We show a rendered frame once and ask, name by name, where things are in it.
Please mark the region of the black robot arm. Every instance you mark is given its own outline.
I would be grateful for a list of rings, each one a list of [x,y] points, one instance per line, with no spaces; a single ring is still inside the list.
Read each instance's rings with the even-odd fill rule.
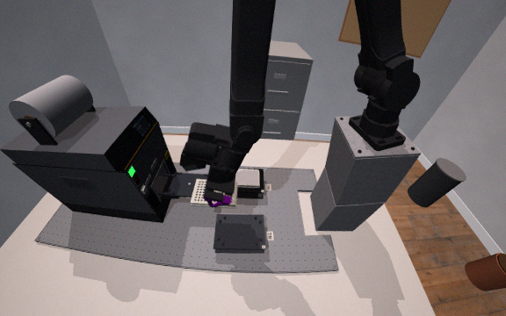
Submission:
[[[406,139],[397,131],[401,109],[420,87],[414,59],[406,56],[401,0],[354,1],[361,39],[354,83],[369,100],[349,125],[376,151],[398,147]],[[233,0],[230,131],[229,126],[192,123],[180,158],[185,171],[210,165],[207,181],[222,184],[228,171],[217,157],[225,168],[237,169],[261,138],[275,3]]]

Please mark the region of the grey roll on black bracket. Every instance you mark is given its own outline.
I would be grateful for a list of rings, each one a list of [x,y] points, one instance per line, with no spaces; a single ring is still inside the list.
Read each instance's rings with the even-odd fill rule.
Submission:
[[[25,115],[36,118],[55,138],[92,105],[89,89],[74,76],[62,75],[11,101],[9,110],[17,122]]]

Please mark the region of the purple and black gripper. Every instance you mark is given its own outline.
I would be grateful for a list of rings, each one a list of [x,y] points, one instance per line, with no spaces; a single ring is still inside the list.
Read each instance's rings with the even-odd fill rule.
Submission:
[[[225,175],[222,184],[206,181],[206,188],[203,198],[211,207],[217,207],[219,205],[230,205],[231,197],[229,196],[232,196],[233,193],[235,192],[235,174],[237,170],[240,168],[240,167],[238,167],[237,169],[225,168],[220,164],[218,159],[217,162],[222,168],[226,169],[228,172]],[[224,196],[223,193],[216,192],[215,190],[224,192],[225,195],[227,196]],[[216,201],[217,203],[213,204],[211,200]]]

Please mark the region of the black rectangular frame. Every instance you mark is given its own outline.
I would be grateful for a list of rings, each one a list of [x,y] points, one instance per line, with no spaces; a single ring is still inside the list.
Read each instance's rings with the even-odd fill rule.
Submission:
[[[246,193],[237,193],[237,198],[263,199],[262,193],[264,193],[264,169],[258,170],[259,170],[260,188],[238,188],[237,192],[246,192]]]

